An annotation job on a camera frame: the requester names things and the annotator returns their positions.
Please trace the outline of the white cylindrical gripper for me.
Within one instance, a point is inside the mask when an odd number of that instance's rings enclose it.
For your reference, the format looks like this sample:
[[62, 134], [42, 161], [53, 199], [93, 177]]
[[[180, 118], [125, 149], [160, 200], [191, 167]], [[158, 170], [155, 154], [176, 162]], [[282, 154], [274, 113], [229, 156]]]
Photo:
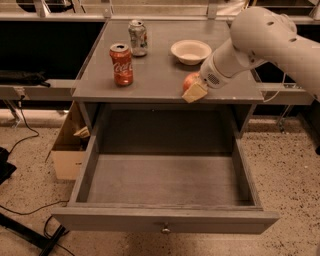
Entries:
[[[230, 82], [230, 79], [225, 77], [216, 68], [213, 54], [206, 58], [202, 63], [199, 76], [204, 83], [213, 89], [219, 89]], [[206, 84], [200, 84], [198, 82], [185, 84], [183, 86], [184, 93], [182, 98], [187, 103], [192, 103], [205, 97], [208, 93]]]

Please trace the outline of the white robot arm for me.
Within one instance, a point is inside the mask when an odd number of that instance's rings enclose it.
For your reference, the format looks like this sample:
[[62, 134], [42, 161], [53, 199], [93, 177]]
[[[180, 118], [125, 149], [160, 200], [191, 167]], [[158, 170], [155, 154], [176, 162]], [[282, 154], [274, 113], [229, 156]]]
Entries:
[[262, 7], [242, 11], [233, 20], [230, 37], [184, 80], [182, 98], [195, 102], [230, 83], [238, 74], [270, 62], [314, 99], [320, 97], [320, 43], [297, 34], [285, 14]]

